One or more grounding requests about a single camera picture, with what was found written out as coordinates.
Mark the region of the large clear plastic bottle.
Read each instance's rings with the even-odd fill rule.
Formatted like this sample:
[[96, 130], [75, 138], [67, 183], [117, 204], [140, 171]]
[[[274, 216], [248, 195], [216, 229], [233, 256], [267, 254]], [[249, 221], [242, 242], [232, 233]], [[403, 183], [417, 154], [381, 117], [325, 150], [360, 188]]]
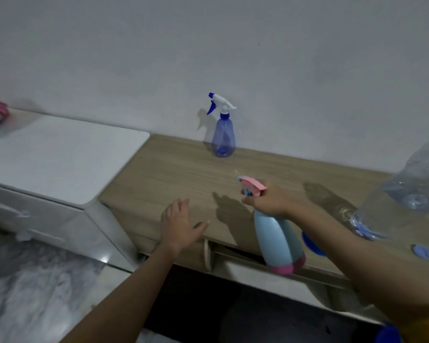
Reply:
[[368, 240], [384, 240], [429, 214], [429, 142], [404, 167], [373, 190], [350, 217], [356, 232]]

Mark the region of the person's left hand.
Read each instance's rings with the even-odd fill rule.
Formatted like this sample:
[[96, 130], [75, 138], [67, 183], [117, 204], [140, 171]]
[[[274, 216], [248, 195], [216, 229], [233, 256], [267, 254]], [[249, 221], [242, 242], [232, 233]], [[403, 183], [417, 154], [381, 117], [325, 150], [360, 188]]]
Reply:
[[201, 236], [193, 236], [189, 199], [176, 199], [162, 214], [161, 245], [177, 257], [184, 249], [198, 241]]

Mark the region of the blue garment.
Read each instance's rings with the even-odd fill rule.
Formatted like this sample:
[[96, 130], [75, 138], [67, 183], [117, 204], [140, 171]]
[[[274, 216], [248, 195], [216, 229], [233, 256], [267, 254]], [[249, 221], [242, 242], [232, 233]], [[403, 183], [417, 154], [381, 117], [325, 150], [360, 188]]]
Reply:
[[403, 340], [399, 329], [393, 324], [387, 324], [378, 331], [374, 343], [403, 343]]

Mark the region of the person's left forearm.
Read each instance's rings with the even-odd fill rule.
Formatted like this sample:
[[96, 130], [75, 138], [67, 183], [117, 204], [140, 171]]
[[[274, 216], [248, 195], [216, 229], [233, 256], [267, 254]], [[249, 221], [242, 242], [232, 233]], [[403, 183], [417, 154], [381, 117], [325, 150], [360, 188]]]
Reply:
[[94, 307], [60, 343], [136, 343], [175, 260], [183, 250], [163, 242]]

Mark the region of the person's right forearm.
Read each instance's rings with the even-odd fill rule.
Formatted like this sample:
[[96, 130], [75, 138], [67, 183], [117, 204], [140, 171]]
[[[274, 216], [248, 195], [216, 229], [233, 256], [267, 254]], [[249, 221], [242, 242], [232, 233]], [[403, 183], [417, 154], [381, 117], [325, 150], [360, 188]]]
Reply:
[[296, 223], [355, 288], [397, 325], [429, 318], [429, 275], [363, 240], [336, 221], [297, 202], [286, 207]]

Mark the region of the wooden desk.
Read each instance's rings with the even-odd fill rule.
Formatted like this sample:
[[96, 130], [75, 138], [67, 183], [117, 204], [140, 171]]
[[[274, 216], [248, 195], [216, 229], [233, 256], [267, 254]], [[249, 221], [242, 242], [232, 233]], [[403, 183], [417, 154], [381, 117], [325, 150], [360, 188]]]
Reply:
[[[305, 265], [292, 275], [278, 275], [266, 267], [252, 207], [241, 202], [239, 176], [272, 182], [294, 202], [355, 235], [348, 227], [354, 204], [360, 204], [375, 184], [390, 175], [246, 149], [219, 159], [201, 142], [155, 135], [100, 199], [137, 249], [149, 255], [161, 239], [164, 210], [174, 199], [188, 198], [193, 222], [209, 220], [210, 224], [196, 243], [196, 251], [188, 252], [177, 264], [343, 315], [380, 323], [388, 319], [328, 256], [318, 256], [305, 246], [298, 225], [292, 229], [303, 247]], [[398, 242], [372, 243], [429, 275], [429, 260], [418, 258], [410, 249], [412, 244], [429, 248], [429, 219], [408, 226], [398, 237]]]

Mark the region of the transparent blue spray bottle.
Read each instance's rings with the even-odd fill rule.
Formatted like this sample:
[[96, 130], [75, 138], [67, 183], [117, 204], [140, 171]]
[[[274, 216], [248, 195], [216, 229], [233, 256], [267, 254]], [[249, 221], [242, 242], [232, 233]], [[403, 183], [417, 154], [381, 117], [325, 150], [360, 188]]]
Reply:
[[220, 116], [216, 122], [213, 138], [211, 141], [212, 152], [216, 157], [227, 158], [233, 155], [236, 142], [233, 122], [230, 119], [230, 112], [237, 109], [226, 98], [209, 92], [210, 107], [206, 115], [211, 115], [216, 109], [219, 109]]

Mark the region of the light blue pink spray bottle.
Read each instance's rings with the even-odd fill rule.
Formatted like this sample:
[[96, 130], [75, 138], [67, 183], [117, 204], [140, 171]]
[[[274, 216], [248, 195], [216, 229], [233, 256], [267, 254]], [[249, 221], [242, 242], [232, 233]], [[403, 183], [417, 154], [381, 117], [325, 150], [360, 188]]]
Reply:
[[[252, 177], [239, 176], [238, 179], [244, 195], [258, 196], [266, 189]], [[293, 201], [292, 209], [295, 207], [298, 206]], [[272, 272], [291, 275], [303, 267], [306, 256], [287, 219], [267, 215], [253, 208], [253, 221], [260, 250]]]

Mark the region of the yellow sleeve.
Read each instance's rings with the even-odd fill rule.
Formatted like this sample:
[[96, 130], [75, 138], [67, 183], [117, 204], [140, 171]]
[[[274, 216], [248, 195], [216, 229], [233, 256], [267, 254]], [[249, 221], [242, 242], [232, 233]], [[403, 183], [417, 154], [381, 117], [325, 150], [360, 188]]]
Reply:
[[429, 317], [400, 324], [398, 330], [404, 343], [429, 343]]

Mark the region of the white cabinet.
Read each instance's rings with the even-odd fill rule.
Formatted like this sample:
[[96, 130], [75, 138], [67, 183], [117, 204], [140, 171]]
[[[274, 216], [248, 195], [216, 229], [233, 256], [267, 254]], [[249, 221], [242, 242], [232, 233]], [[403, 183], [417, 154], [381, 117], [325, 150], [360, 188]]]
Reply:
[[0, 125], [0, 228], [135, 271], [137, 248], [99, 196], [150, 134], [10, 113]]

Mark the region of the blue round lid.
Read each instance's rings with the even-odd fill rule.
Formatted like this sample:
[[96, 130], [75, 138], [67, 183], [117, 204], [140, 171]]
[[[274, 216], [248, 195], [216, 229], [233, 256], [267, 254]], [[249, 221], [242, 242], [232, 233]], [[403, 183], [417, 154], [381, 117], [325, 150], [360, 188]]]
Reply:
[[327, 257], [326, 254], [316, 245], [316, 243], [308, 237], [305, 232], [301, 232], [302, 240], [305, 246], [314, 254], [320, 257]]

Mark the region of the person's right hand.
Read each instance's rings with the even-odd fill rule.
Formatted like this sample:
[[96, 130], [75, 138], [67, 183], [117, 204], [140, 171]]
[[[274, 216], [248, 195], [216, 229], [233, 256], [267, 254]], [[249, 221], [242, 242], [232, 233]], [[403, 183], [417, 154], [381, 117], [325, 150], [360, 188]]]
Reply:
[[284, 219], [291, 218], [293, 200], [277, 185], [272, 184], [272, 182], [264, 179], [260, 179], [259, 182], [266, 188], [269, 188], [269, 211], [261, 213]]

